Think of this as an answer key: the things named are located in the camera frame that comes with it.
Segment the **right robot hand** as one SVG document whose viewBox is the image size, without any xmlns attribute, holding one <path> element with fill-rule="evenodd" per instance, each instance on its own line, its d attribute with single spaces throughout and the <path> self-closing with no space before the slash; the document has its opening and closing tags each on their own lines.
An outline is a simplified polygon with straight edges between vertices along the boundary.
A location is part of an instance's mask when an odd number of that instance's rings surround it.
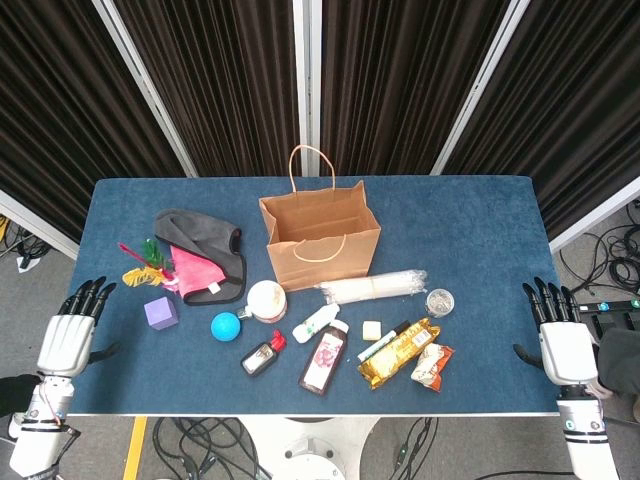
<svg viewBox="0 0 640 480">
<path fill-rule="evenodd" d="M 580 320 L 579 305 L 565 286 L 558 287 L 534 278 L 522 289 L 530 304 L 540 355 L 530 354 L 522 345 L 513 344 L 517 357 L 524 363 L 543 370 L 559 387 L 584 387 L 598 377 L 596 344 L 588 327 Z"/>
</svg>

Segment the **purple foam cube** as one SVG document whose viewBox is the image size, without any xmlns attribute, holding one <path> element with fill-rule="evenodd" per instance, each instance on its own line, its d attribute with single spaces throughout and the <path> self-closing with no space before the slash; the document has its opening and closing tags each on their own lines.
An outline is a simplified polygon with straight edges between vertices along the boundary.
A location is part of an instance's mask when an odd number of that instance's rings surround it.
<svg viewBox="0 0 640 480">
<path fill-rule="evenodd" d="M 154 330 L 164 330 L 178 324 L 178 315 L 173 302 L 161 297 L 144 305 L 148 325 Z"/>
</svg>

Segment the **clear jar of paper clips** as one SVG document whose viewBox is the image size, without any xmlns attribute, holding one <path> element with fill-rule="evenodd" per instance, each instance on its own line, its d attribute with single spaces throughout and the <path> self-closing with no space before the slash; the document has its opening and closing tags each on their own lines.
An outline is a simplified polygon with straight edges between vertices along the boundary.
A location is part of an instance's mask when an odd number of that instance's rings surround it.
<svg viewBox="0 0 640 480">
<path fill-rule="evenodd" d="M 446 289 L 438 288 L 428 293 L 425 309 L 430 317 L 442 318 L 449 315 L 455 306 L 453 295 Z"/>
</svg>

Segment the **red white snack packet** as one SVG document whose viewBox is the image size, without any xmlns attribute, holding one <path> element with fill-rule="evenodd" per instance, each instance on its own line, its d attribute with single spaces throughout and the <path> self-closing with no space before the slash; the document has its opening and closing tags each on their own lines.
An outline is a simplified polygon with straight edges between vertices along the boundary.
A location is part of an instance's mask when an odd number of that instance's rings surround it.
<svg viewBox="0 0 640 480">
<path fill-rule="evenodd" d="M 420 354 L 411 379 L 426 388 L 440 392 L 442 385 L 441 372 L 454 355 L 455 350 L 449 346 L 430 343 Z"/>
</svg>

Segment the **gold snack bar wrapper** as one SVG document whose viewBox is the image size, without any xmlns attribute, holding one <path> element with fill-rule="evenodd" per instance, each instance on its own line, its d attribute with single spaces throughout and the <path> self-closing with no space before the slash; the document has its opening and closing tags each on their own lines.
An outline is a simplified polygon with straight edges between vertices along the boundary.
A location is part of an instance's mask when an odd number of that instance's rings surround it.
<svg viewBox="0 0 640 480">
<path fill-rule="evenodd" d="M 427 317 L 422 318 L 362 362 L 358 371 L 368 382 L 369 388 L 375 390 L 417 358 L 440 333 L 440 326 L 433 325 Z"/>
</svg>

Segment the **bundle of clear plastic straws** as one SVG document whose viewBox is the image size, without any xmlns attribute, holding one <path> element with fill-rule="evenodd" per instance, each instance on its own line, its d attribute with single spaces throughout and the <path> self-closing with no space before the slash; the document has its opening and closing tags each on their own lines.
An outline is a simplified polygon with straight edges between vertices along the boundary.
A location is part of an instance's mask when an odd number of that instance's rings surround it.
<svg viewBox="0 0 640 480">
<path fill-rule="evenodd" d="M 315 285 L 327 304 L 349 303 L 414 295 L 426 291 L 425 270 L 403 270 L 374 276 L 326 281 Z"/>
</svg>

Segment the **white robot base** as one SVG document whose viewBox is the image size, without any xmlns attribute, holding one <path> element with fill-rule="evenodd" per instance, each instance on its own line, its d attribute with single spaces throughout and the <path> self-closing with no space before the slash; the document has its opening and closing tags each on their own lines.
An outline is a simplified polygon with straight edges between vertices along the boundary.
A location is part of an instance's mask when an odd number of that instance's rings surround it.
<svg viewBox="0 0 640 480">
<path fill-rule="evenodd" d="M 240 421 L 272 480 L 360 480 L 365 443 L 379 418 L 246 415 Z"/>
</svg>

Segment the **brown paper bag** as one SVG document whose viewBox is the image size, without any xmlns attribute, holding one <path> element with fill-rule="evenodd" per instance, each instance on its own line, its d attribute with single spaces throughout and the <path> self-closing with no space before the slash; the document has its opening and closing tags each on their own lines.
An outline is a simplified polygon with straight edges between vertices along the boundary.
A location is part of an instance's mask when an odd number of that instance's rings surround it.
<svg viewBox="0 0 640 480">
<path fill-rule="evenodd" d="M 293 175 L 291 192 L 262 197 L 259 207 L 267 230 L 267 252 L 277 282 L 285 291 L 368 274 L 381 226 L 367 204 L 363 181 L 300 190 Z"/>
</svg>

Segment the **colourful feather shuttlecock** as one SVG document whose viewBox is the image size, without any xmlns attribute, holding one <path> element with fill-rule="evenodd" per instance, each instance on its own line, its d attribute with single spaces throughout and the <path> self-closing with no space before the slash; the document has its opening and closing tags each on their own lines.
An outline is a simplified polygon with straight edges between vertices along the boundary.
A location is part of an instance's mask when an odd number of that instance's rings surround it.
<svg viewBox="0 0 640 480">
<path fill-rule="evenodd" d="M 125 285 L 135 288 L 142 285 L 162 287 L 171 292 L 178 291 L 179 279 L 175 272 L 173 259 L 165 255 L 156 240 L 146 239 L 142 252 L 138 253 L 126 244 L 119 242 L 119 249 L 141 263 L 139 268 L 122 275 Z"/>
</svg>

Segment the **blue felt table cover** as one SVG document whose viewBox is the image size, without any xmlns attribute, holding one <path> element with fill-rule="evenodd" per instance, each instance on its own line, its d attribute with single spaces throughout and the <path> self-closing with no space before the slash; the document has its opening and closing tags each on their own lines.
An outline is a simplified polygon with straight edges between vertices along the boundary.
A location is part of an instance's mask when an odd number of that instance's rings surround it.
<svg viewBox="0 0 640 480">
<path fill-rule="evenodd" d="M 243 324 L 240 336 L 216 341 L 210 332 L 218 306 L 177 305 L 179 322 L 162 331 L 144 306 L 161 297 L 153 287 L 118 285 L 95 333 L 94 346 L 119 343 L 113 357 L 89 366 L 75 381 L 75 415 L 277 414 L 552 415 L 554 385 L 523 363 L 515 345 L 539 349 L 524 284 L 552 282 L 556 272 L 532 183 L 510 176 L 380 176 L 363 181 L 381 227 L 372 274 L 422 269 L 429 288 L 450 291 L 451 314 L 439 322 L 438 342 L 454 353 L 439 391 L 402 368 L 378 389 L 357 369 L 362 324 L 390 329 L 425 315 L 421 294 L 349 304 L 339 317 L 349 327 L 346 351 L 327 392 L 313 394 L 299 378 L 313 344 L 289 340 L 275 363 L 249 376 L 242 358 L 268 340 L 270 325 Z"/>
</svg>

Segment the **blue ball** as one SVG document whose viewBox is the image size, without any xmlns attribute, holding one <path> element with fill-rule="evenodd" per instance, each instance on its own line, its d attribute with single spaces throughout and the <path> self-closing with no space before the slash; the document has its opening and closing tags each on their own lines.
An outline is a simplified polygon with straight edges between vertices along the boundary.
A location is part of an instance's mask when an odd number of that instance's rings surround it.
<svg viewBox="0 0 640 480">
<path fill-rule="evenodd" d="M 210 330 L 215 340 L 231 342 L 240 334 L 241 321 L 232 312 L 221 312 L 212 319 Z"/>
</svg>

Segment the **black ink bottle red cap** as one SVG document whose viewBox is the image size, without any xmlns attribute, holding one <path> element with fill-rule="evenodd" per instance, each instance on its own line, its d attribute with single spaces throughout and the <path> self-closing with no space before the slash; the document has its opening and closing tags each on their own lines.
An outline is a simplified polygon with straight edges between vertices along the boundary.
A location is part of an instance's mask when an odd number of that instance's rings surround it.
<svg viewBox="0 0 640 480">
<path fill-rule="evenodd" d="M 275 330 L 270 341 L 259 344 L 245 355 L 241 360 L 243 370 L 251 377 L 260 375 L 277 360 L 286 345 L 285 336 L 279 330 Z"/>
</svg>

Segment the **clear rubber band jar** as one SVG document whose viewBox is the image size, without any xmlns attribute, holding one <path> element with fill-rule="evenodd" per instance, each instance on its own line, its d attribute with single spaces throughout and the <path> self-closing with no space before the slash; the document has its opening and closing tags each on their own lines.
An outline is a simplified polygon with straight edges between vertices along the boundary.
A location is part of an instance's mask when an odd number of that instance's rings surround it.
<svg viewBox="0 0 640 480">
<path fill-rule="evenodd" d="M 258 321 L 275 323 L 286 313 L 286 293 L 277 282 L 259 281 L 249 290 L 247 308 L 250 315 Z"/>
</svg>

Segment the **black pleated curtain panel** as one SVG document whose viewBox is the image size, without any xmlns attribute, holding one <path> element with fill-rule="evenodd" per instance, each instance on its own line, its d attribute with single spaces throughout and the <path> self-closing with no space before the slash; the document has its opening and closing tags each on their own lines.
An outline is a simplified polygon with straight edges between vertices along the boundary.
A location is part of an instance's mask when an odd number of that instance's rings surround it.
<svg viewBox="0 0 640 480">
<path fill-rule="evenodd" d="M 114 0 L 201 176 L 283 176 L 299 142 L 292 0 Z"/>
<path fill-rule="evenodd" d="M 0 190 L 79 241 L 98 181 L 184 174 L 91 0 L 0 0 Z"/>
<path fill-rule="evenodd" d="M 509 0 L 322 0 L 321 149 L 337 174 L 427 174 Z"/>
<path fill-rule="evenodd" d="M 447 174 L 531 178 L 555 239 L 640 176 L 640 0 L 530 0 Z"/>
</svg>

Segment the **dark red juice bottle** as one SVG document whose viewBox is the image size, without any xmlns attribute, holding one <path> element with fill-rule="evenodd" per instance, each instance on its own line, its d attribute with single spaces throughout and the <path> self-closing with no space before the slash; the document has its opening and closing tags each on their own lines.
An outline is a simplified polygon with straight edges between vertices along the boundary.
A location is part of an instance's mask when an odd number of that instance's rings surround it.
<svg viewBox="0 0 640 480">
<path fill-rule="evenodd" d="M 349 326 L 332 320 L 321 331 L 320 339 L 299 377 L 299 385 L 314 394 L 324 395 L 347 348 Z"/>
</svg>

